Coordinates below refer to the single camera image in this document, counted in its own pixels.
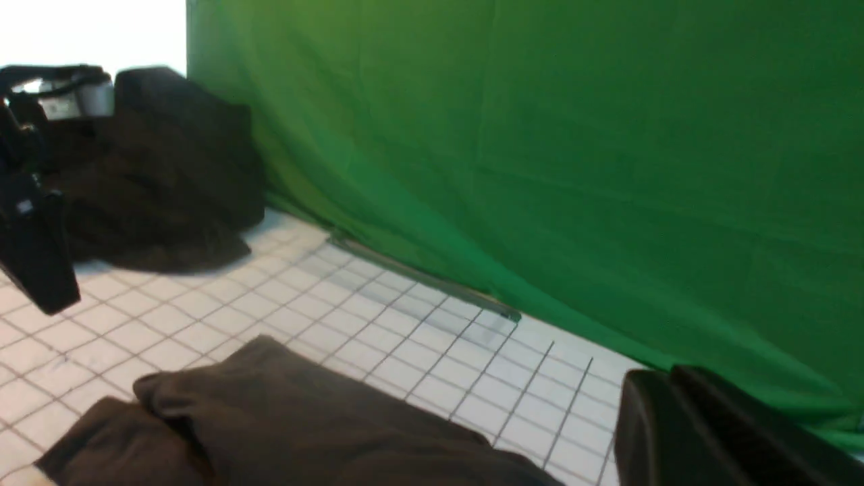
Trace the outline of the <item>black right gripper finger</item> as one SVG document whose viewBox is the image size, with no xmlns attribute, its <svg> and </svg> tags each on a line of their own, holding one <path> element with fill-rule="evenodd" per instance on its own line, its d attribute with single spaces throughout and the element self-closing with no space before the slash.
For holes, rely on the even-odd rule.
<svg viewBox="0 0 864 486">
<path fill-rule="evenodd" d="M 614 458 L 621 485 L 861 485 L 863 468 L 704 367 L 623 379 Z"/>
</svg>

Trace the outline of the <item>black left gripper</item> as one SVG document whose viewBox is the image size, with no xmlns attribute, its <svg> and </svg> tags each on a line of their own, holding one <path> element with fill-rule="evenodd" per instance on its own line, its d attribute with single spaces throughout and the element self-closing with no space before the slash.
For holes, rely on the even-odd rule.
<svg viewBox="0 0 864 486">
<path fill-rule="evenodd" d="M 2 270 L 53 316 L 81 299 L 65 231 L 65 198 L 46 190 L 49 121 L 37 97 L 2 95 Z"/>
</svg>

